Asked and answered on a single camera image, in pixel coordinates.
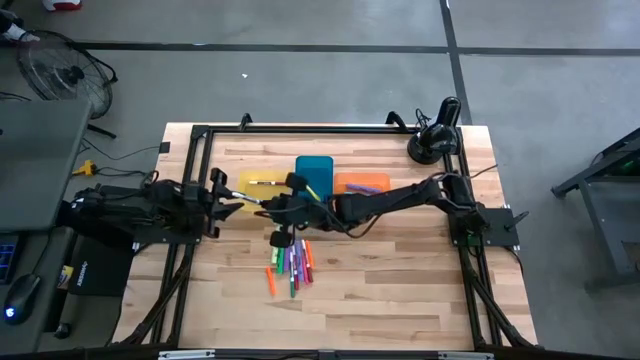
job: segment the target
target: concrete floor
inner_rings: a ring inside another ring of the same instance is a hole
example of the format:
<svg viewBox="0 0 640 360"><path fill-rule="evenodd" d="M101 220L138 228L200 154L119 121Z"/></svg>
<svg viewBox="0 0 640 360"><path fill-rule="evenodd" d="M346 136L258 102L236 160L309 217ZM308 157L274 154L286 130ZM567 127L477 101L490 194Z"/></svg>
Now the concrete floor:
<svg viewBox="0 0 640 360"><path fill-rule="evenodd" d="M37 0L12 10L33 28L77 40L226 44L447 44L438 0L84 0L82 11L46 14ZM640 1L450 0L459 46L638 48ZM412 121L455 94L445 54L92 51L118 70L109 114L96 121L116 141L87 135L118 155L155 145L169 121L377 123L390 110ZM549 189L638 127L637 57L462 56L474 124L488 125L519 225L525 280L540 344L638 357L640 289L587 294L606 274L578 194ZM0 52L0 90L35 96ZM150 170L157 155L101 166ZM138 179L100 179L135 185ZM68 195L95 180L74 179Z"/></svg>

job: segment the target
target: wooden tabletop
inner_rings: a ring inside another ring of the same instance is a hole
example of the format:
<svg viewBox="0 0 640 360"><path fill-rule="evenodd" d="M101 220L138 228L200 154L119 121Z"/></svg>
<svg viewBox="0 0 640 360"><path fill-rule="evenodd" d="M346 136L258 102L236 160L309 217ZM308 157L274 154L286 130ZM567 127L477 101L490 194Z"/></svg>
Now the wooden tabletop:
<svg viewBox="0 0 640 360"><path fill-rule="evenodd" d="M182 180L192 125L167 124L163 141L171 142L171 151L159 156L156 169L161 179ZM463 126L462 131L470 173L495 164L487 127ZM443 170L442 163L413 162L407 139L400 134L218 134L210 165L227 173L229 188L236 187L243 170L293 170L299 155L331 156L335 173L388 173L392 188ZM487 207L504 203L496 169L473 179L473 190ZM458 253L450 245L446 216L435 207L384 215L358 240L305 232L304 238L313 244L315 282L295 299L289 297L286 276L277 277L277 295L269 294L265 267L270 262L272 223L239 211L219 224L220 238L204 238L196 249L181 347L472 348ZM136 257L114 340L131 333L156 300L166 252L167 246L153 245ZM487 261L496 301L523 336L535 342L518 263L501 248L488 248ZM482 306L480 312L489 341ZM165 333L171 316L169 311Z"/></svg>

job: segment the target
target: laptop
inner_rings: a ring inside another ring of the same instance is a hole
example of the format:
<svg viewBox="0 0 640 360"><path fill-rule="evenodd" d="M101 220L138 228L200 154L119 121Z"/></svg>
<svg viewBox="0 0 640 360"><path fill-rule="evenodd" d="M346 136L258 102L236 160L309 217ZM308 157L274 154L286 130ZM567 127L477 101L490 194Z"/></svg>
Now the laptop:
<svg viewBox="0 0 640 360"><path fill-rule="evenodd" d="M55 223L90 111L84 100L0 102L0 233Z"/></svg>

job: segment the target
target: computer mouse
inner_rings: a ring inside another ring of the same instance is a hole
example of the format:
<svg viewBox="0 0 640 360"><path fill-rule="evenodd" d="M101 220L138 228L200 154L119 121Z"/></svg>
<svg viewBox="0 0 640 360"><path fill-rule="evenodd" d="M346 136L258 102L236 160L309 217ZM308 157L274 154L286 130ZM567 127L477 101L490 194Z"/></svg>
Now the computer mouse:
<svg viewBox="0 0 640 360"><path fill-rule="evenodd" d="M31 316L40 276L27 274L17 278L4 300L4 321L10 325L23 323Z"/></svg>

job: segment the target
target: blue container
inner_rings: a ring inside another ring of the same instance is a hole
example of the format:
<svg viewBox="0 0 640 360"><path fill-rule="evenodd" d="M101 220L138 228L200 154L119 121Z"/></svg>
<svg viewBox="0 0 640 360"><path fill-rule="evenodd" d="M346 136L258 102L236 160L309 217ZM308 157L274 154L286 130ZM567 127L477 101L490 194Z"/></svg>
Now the blue container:
<svg viewBox="0 0 640 360"><path fill-rule="evenodd" d="M333 195L333 158L330 156L298 156L296 175L304 176L320 199L327 201ZM300 196L313 198L307 191Z"/></svg>

